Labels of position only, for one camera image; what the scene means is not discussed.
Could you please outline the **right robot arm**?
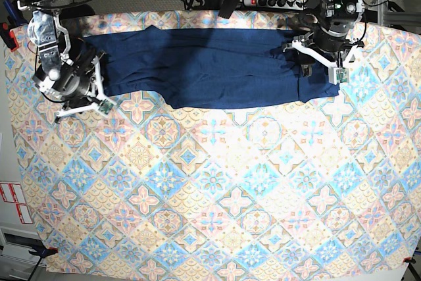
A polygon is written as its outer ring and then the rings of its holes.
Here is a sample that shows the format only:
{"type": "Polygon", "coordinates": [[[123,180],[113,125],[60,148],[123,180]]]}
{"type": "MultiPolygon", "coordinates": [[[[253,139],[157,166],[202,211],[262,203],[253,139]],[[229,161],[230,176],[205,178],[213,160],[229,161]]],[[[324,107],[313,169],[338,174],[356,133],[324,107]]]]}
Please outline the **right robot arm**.
{"type": "Polygon", "coordinates": [[[72,48],[68,30],[60,20],[58,0],[17,0],[18,9],[32,9],[28,36],[36,47],[38,65],[32,77],[42,96],[62,106],[55,120],[95,111],[109,115],[116,103],[105,95],[101,75],[104,51],[90,47],[70,54],[72,48]]]}

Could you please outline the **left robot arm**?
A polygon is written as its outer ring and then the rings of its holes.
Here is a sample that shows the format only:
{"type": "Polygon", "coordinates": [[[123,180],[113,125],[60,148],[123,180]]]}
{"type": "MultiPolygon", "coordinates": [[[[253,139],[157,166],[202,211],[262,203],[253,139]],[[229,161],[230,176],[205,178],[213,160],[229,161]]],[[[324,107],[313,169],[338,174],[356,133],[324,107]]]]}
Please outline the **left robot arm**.
{"type": "Polygon", "coordinates": [[[312,75],[316,62],[326,67],[329,83],[349,82],[355,55],[364,47],[364,35],[349,39],[355,24],[365,19],[363,0],[308,0],[298,14],[300,25],[309,31],[282,46],[297,52],[301,73],[312,75]]]}

